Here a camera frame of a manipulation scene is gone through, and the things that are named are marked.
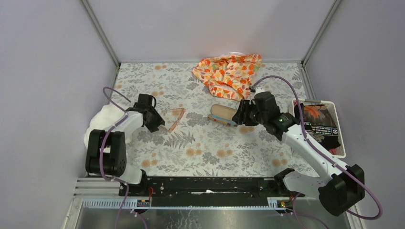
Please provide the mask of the light blue cleaning cloth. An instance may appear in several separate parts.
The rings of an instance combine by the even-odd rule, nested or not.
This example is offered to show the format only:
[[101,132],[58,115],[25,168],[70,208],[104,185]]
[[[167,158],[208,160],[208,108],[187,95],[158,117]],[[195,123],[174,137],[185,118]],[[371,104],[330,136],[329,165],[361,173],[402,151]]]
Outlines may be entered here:
[[218,122],[218,123],[221,123],[221,124],[226,125],[226,126],[234,126],[234,123],[232,121],[217,117],[215,115],[211,115],[210,119],[212,121],[214,121],[214,122]]

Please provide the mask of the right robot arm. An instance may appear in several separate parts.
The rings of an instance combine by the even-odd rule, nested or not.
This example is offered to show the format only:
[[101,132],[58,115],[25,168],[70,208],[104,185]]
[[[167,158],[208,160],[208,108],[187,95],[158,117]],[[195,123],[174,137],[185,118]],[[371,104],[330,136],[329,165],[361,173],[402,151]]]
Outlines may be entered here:
[[262,125],[280,142],[291,147],[318,173],[318,177],[285,169],[275,177],[275,193],[285,197],[291,191],[315,198],[332,215],[339,216],[363,200],[364,171],[339,160],[302,129],[290,113],[282,113],[270,92],[256,93],[253,100],[241,100],[232,121],[238,125]]

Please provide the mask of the clear pink sunglasses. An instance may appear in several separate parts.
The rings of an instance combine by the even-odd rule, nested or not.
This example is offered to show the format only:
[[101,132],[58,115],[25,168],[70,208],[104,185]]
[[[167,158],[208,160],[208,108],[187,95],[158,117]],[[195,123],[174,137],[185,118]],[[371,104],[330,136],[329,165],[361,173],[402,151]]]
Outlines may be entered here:
[[165,130],[168,133],[172,133],[177,125],[180,123],[186,112],[185,108],[173,108],[165,110],[162,114],[162,117],[165,121]]

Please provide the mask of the plaid glasses case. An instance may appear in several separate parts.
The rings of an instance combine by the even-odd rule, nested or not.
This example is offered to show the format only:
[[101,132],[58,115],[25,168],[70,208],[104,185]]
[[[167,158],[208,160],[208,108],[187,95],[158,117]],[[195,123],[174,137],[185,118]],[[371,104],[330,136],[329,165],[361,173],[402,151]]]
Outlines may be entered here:
[[228,106],[223,106],[223,105],[220,105],[220,104],[214,104],[211,107],[211,114],[208,115],[208,118],[210,119],[211,115],[215,115],[217,117],[232,121],[232,117],[234,116],[236,111],[237,110],[235,110],[235,109],[233,109],[231,107],[228,107]]

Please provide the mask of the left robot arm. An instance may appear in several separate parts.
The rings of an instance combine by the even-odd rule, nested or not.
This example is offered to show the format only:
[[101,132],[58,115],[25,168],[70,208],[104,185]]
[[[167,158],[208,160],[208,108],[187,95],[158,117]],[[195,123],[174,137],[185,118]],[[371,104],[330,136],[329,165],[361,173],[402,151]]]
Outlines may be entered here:
[[136,196],[146,194],[148,184],[142,179],[143,170],[127,163],[126,140],[139,128],[145,127],[153,133],[165,125],[155,109],[156,104],[153,95],[140,94],[133,107],[126,109],[118,121],[105,129],[92,130],[85,160],[86,172],[130,184],[129,188]]

